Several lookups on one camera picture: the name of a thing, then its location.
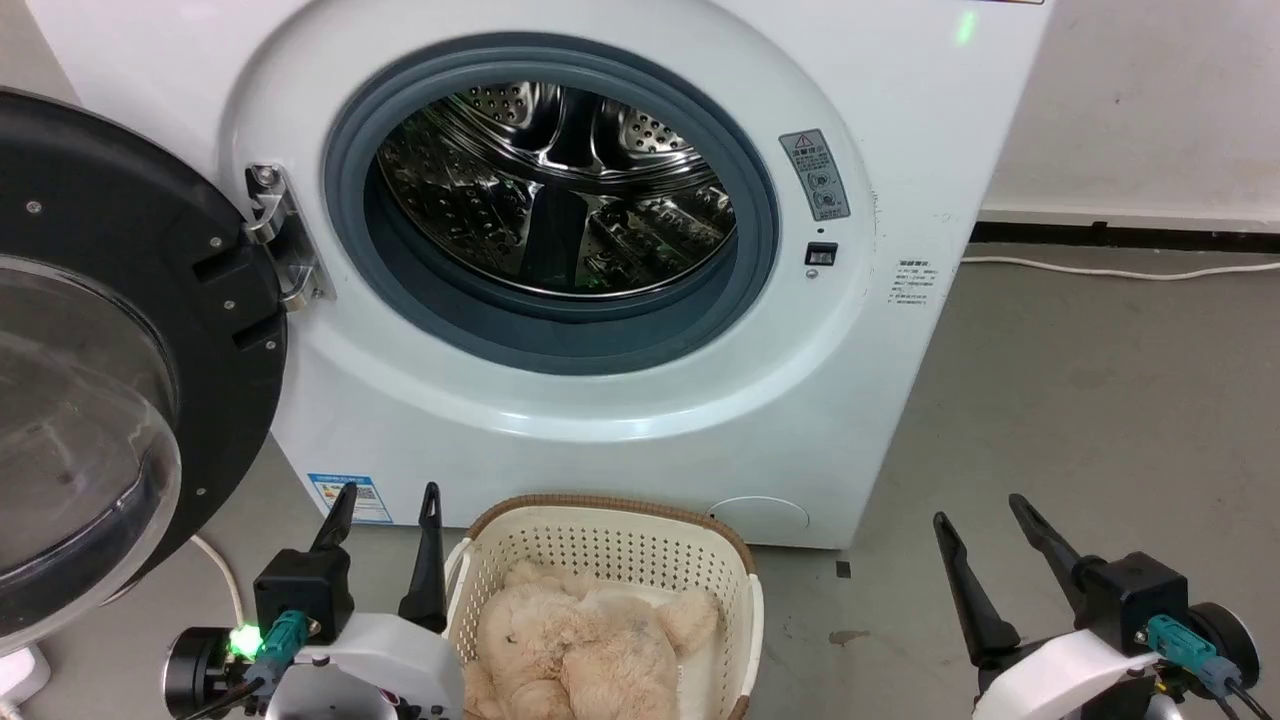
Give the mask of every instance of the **baseboard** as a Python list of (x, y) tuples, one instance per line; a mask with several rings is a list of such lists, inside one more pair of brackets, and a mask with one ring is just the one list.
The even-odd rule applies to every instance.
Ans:
[(984, 206), (969, 241), (1280, 254), (1280, 217)]
[(1133, 208), (1094, 208), (1087, 205), (1033, 205), (983, 202), (978, 222), (1033, 225), (1092, 225), (1226, 232), (1280, 233), (1280, 208), (1275, 213), (1148, 210)]

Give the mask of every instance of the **green connector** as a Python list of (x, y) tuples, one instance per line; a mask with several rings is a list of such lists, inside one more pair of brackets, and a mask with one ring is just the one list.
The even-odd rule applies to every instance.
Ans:
[(253, 665), (244, 671), (244, 682), (257, 682), (253, 694), (270, 696), (307, 642), (307, 616), (297, 610), (287, 610), (271, 624), (271, 629), (257, 651)]
[(1147, 621), (1147, 647), (1189, 670), (1216, 697), (1226, 697), (1230, 692), (1228, 680), (1240, 682), (1240, 669), (1220, 656), (1213, 643), (1169, 615), (1156, 615)]

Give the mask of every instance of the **white power cord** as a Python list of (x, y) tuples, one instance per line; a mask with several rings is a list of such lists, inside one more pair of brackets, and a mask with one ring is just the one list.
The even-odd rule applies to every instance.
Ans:
[(1203, 268), (1199, 270), (1192, 270), (1189, 273), (1156, 274), (1156, 273), (1134, 273), (1130, 270), (1114, 270), (1108, 268), (1071, 268), (1068, 265), (1055, 265), (1052, 263), (1041, 263), (1039, 260), (1028, 260), (1025, 258), (1012, 258), (1009, 255), (973, 255), (960, 261), (1002, 263), (1006, 265), (1021, 265), (1024, 268), (1036, 268), (1037, 270), (1050, 270), (1053, 273), (1069, 273), (1073, 275), (1105, 275), (1111, 278), (1128, 278), (1133, 281), (1189, 281), (1208, 275), (1228, 275), (1233, 273), (1262, 273), (1266, 270), (1280, 270), (1280, 263), (1263, 263), (1261, 265), (1226, 265), (1222, 268)]
[(0, 720), (22, 720), (18, 706), (49, 683), (49, 662), (29, 644), (0, 656)]
[(236, 587), (236, 575), (232, 574), (232, 566), (227, 564), (227, 560), (214, 550), (214, 546), (205, 542), (205, 538), (200, 536), (191, 536), (191, 542), (196, 543), (196, 547), (205, 551), (205, 555), (218, 565), (218, 569), (223, 571), (223, 579), (227, 580), (227, 589), (232, 591), (232, 607), (236, 610), (236, 626), (239, 628), (244, 625), (244, 603), (241, 602), (239, 588)]

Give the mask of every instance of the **metal hinge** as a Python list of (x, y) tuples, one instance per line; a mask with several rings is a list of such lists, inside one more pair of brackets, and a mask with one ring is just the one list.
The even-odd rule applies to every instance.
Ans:
[(333, 287), (293, 202), (284, 168), (275, 164), (250, 165), (244, 179), (255, 204), (255, 219), (244, 223), (244, 234), (271, 255), (280, 281), (280, 304), (287, 311), (296, 313), (312, 300), (332, 300)]

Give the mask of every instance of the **screw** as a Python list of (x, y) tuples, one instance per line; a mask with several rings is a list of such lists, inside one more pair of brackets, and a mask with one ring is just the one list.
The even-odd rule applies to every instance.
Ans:
[(257, 178), (257, 182), (268, 187), (275, 184), (275, 182), (280, 179), (280, 174), (276, 173), (275, 168), (270, 165), (259, 165), (257, 168), (255, 168), (253, 177)]

